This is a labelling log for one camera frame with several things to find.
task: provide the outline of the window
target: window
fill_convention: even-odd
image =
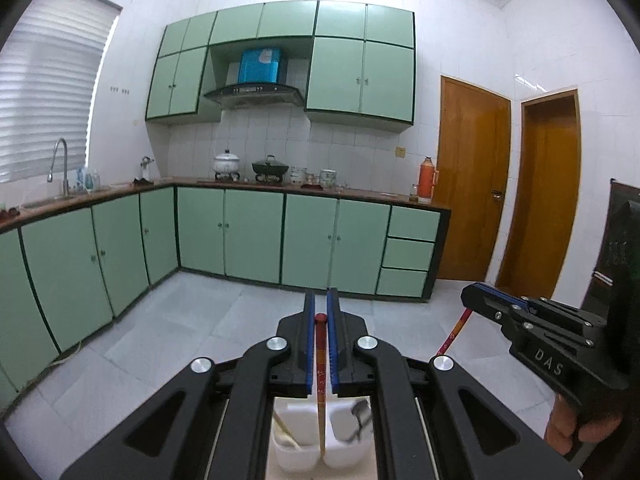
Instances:
[[[0,52],[0,182],[49,173],[53,146],[84,166],[95,83],[120,8],[33,0]],[[54,171],[62,170],[56,157]]]

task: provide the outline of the faucet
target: faucet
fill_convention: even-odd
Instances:
[[[65,176],[62,179],[62,195],[69,195],[69,180],[66,177],[66,140],[64,137],[60,137],[56,141],[56,145],[53,147],[53,159],[51,160],[51,169],[49,170],[49,174],[47,175],[47,182],[53,182],[53,165],[56,163],[56,153],[58,152],[58,145],[62,142],[62,145],[65,147]]]

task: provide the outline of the orange thermos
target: orange thermos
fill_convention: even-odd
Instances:
[[[420,165],[420,177],[418,177],[418,196],[421,198],[431,198],[433,186],[436,185],[438,172],[430,157],[424,159]]]

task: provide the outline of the brown door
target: brown door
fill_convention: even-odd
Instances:
[[[522,105],[518,193],[496,285],[517,296],[550,298],[574,225],[580,181],[575,92]]]
[[[438,277],[484,280],[507,185],[511,103],[442,78],[438,183],[433,203],[451,209]]]

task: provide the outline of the grey floor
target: grey floor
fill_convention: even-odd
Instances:
[[[465,285],[438,281],[427,304],[344,299],[340,305],[402,354],[428,360],[462,314]],[[44,480],[57,479],[194,357],[241,356],[302,304],[300,293],[178,273],[52,370],[9,414],[8,431]],[[324,298],[316,306],[325,309]],[[553,393],[508,347],[497,325],[474,314],[448,354],[542,434]]]

